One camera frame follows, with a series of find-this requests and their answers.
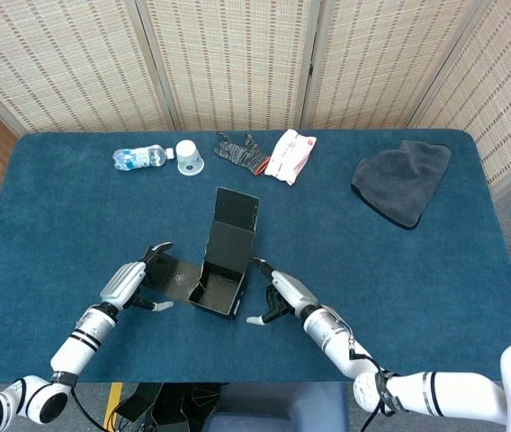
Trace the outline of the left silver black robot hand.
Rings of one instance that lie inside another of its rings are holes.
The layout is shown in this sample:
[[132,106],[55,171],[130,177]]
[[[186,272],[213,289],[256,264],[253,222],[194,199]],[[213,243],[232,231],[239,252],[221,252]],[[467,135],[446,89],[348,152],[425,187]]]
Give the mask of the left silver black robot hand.
[[160,243],[150,247],[140,261],[122,265],[101,290],[102,303],[109,303],[118,311],[124,311],[130,306],[154,312],[172,308],[174,306],[172,301],[147,301],[139,294],[139,286],[147,275],[148,265],[172,246],[172,242]]

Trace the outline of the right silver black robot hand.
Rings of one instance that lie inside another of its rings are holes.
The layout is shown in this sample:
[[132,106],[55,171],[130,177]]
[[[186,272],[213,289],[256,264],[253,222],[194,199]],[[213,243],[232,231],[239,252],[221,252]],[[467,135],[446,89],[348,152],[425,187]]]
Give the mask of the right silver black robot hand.
[[266,287],[268,312],[260,316],[248,317],[246,322],[264,326],[277,318],[292,314],[304,322],[314,311],[320,308],[318,299],[297,278],[272,268],[267,261],[259,257],[250,259],[269,280]]

